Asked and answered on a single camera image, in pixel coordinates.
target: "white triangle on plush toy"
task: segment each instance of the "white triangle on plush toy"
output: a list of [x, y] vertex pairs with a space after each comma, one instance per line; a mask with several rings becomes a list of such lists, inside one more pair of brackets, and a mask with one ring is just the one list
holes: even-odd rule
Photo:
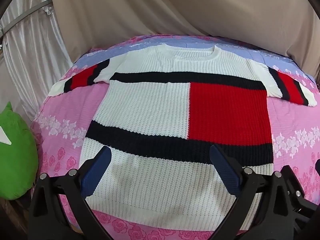
[[9, 140], [7, 135], [4, 133], [4, 130], [2, 129], [2, 127], [0, 126], [0, 143], [1, 142], [11, 145], [11, 141]]

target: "sweater neckline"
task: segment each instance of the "sweater neckline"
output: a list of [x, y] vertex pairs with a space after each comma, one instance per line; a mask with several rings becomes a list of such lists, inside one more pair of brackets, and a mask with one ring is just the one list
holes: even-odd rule
[[[156, 46], [156, 50], [165, 58], [173, 61], [175, 60], [177, 61], [210, 61], [215, 59], [221, 53], [221, 49], [218, 48], [217, 46], [213, 46], [205, 49], [198, 49], [198, 48], [173, 47], [165, 43]], [[190, 52], [193, 55], [195, 52], [199, 52], [199, 53], [208, 52], [210, 54], [207, 56], [182, 57], [180, 55], [175, 54], [175, 52], [185, 52], [186, 54]]]

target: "black stripe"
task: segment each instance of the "black stripe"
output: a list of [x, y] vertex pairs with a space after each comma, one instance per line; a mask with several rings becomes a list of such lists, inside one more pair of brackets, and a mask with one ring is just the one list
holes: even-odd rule
[[[144, 135], [104, 126], [96, 121], [91, 121], [86, 137], [138, 156], [211, 164], [209, 149], [213, 142]], [[271, 143], [258, 146], [220, 146], [228, 156], [238, 160], [243, 167], [273, 163]]]
[[69, 78], [69, 79], [65, 82], [64, 87], [63, 87], [63, 92], [64, 92], [64, 93], [67, 93], [67, 92], [71, 91], [72, 78], [73, 78], [73, 77]]
[[265, 90], [261, 81], [250, 80], [241, 77], [198, 73], [198, 72], [143, 72], [143, 73], [114, 73], [110, 80], [118, 80], [122, 83], [209, 83], [235, 86], [252, 90]]
[[309, 101], [308, 101], [308, 99], [306, 99], [306, 97], [304, 96], [304, 93], [302, 92], [302, 89], [301, 89], [301, 87], [300, 87], [300, 83], [299, 83], [298, 81], [296, 81], [296, 80], [293, 80], [293, 83], [296, 85], [296, 87], [297, 87], [297, 89], [298, 89], [298, 91], [299, 91], [299, 93], [300, 93], [300, 95], [301, 95], [301, 97], [302, 97], [302, 99], [303, 99], [303, 105], [304, 105], [304, 106], [308, 106], [308, 105], [309, 105]]
[[270, 74], [272, 75], [273, 79], [275, 80], [276, 84], [278, 85], [278, 88], [280, 89], [281, 93], [282, 93], [282, 99], [289, 101], [290, 100], [290, 96], [289, 96], [289, 92], [286, 88], [286, 86], [284, 85], [283, 81], [281, 80], [281, 78], [278, 75], [278, 71], [276, 71], [273, 68], [268, 67]]
[[90, 75], [87, 79], [88, 86], [91, 86], [94, 84], [95, 78], [99, 76], [101, 70], [108, 67], [109, 63], [110, 63], [110, 59], [107, 59], [97, 64], [97, 67], [93, 70], [92, 75]]

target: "red panel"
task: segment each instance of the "red panel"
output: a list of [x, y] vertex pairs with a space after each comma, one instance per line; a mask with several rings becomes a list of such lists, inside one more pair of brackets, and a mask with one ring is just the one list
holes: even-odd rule
[[287, 91], [289, 93], [289, 101], [292, 103], [303, 105], [303, 98], [301, 97], [298, 88], [294, 84], [293, 79], [290, 76], [281, 72], [278, 72], [278, 75], [284, 83], [285, 87], [287, 88]]
[[188, 139], [240, 146], [271, 143], [267, 92], [192, 82]]
[[74, 75], [72, 77], [72, 84], [70, 86], [71, 90], [77, 88], [77, 87], [85, 87], [87, 86], [87, 80], [88, 77], [92, 75], [93, 70], [97, 67], [97, 65], [93, 65], [78, 74]]

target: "blue fabric section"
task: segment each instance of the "blue fabric section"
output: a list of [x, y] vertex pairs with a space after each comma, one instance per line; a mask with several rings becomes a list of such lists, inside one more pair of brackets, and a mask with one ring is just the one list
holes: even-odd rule
[[223, 184], [231, 195], [238, 197], [241, 192], [241, 181], [235, 173], [229, 162], [225, 159], [222, 153], [212, 145], [210, 147], [210, 161], [216, 168]]
[[[115, 57], [121, 54], [124, 54], [128, 51], [143, 49], [149, 46], [156, 46], [162, 43], [166, 43], [174, 47], [183, 47], [183, 48], [209, 48], [214, 45], [217, 45], [221, 49], [231, 51], [241, 57], [253, 59], [257, 62], [263, 63], [269, 67], [277, 66], [280, 70], [285, 71], [289, 70], [292, 73], [299, 73], [303, 75], [303, 71], [295, 64], [295, 62], [289, 58], [272, 53], [267, 50], [257, 49], [254, 46], [244, 47], [239, 45], [240, 42], [233, 41], [225, 38], [213, 38], [213, 41], [206, 41], [200, 38], [192, 36], [155, 36], [143, 39], [133, 44], [126, 44], [123, 46], [115, 46], [107, 50], [99, 50], [83, 55], [75, 65], [79, 68], [84, 66], [92, 66], [101, 61], [104, 61], [108, 58]], [[315, 83], [312, 76], [306, 75], [310, 80]]]
[[83, 198], [89, 197], [94, 193], [111, 162], [111, 150], [109, 147], [102, 147], [97, 155], [95, 162], [81, 180], [81, 196]]

